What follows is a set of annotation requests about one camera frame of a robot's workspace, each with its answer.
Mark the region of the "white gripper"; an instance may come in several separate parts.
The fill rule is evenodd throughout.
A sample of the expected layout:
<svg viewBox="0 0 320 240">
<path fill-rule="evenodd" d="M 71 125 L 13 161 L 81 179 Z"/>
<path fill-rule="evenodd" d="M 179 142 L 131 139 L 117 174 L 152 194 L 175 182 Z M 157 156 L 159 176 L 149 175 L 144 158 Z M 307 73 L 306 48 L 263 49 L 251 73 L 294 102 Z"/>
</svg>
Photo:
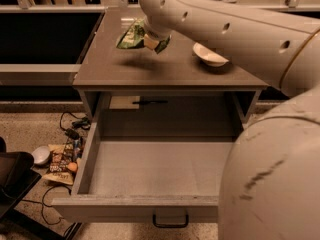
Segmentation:
<svg viewBox="0 0 320 240">
<path fill-rule="evenodd" d="M 143 28 L 146 32 L 144 46 L 150 50 L 154 50 L 159 45 L 159 41 L 166 40 L 172 32 L 171 29 L 153 23 L 150 17 L 144 18 Z"/>
</svg>

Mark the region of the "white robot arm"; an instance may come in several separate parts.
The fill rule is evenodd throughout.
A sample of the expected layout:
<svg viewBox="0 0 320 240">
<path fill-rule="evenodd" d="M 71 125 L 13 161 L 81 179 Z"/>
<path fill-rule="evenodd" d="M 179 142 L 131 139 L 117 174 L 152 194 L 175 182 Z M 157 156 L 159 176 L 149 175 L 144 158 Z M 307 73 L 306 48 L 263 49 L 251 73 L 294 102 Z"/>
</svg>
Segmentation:
<svg viewBox="0 0 320 240">
<path fill-rule="evenodd" d="M 219 240 L 320 240 L 318 20 L 212 0 L 139 3 L 151 39 L 179 33 L 288 98 L 230 150 Z"/>
</svg>

